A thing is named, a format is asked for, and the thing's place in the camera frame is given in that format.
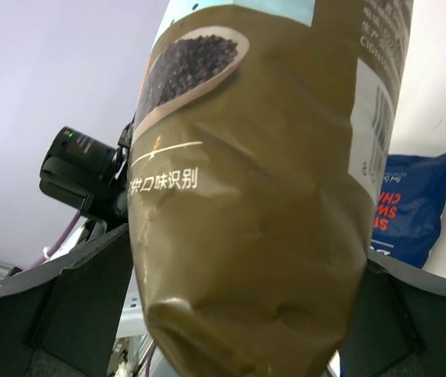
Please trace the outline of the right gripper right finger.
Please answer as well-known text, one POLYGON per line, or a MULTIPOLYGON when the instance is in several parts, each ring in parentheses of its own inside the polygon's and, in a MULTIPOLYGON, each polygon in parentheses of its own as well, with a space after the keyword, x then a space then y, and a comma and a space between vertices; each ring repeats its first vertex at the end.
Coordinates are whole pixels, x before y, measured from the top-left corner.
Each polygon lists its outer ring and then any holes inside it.
POLYGON ((369 259, 338 352, 344 376, 446 376, 446 279, 369 259))

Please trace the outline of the blue Burts bag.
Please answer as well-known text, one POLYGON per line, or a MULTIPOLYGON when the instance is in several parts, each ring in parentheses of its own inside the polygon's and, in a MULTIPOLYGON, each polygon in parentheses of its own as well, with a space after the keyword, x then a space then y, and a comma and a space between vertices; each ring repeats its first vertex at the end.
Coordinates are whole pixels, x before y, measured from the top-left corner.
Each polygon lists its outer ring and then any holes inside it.
POLYGON ((423 268, 440 237, 445 204, 446 154, 388 156, 370 249, 423 268))

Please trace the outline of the light blue cassava chips bag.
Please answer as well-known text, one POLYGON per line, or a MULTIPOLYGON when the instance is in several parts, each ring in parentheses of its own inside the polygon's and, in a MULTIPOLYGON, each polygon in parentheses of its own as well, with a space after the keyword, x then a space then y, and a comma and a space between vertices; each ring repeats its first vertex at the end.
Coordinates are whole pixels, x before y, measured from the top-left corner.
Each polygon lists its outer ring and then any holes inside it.
POLYGON ((171 1, 130 149, 145 323, 182 376, 319 376, 352 319, 410 1, 171 1))

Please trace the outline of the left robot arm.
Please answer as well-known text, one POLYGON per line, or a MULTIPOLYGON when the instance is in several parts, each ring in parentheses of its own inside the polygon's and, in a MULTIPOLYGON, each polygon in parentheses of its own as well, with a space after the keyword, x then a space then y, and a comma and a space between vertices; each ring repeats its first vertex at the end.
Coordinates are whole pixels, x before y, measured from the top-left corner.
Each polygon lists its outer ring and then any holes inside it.
POLYGON ((68 126, 55 136, 42 162, 41 191, 112 230, 127 222, 126 183, 133 122, 116 146, 68 126))

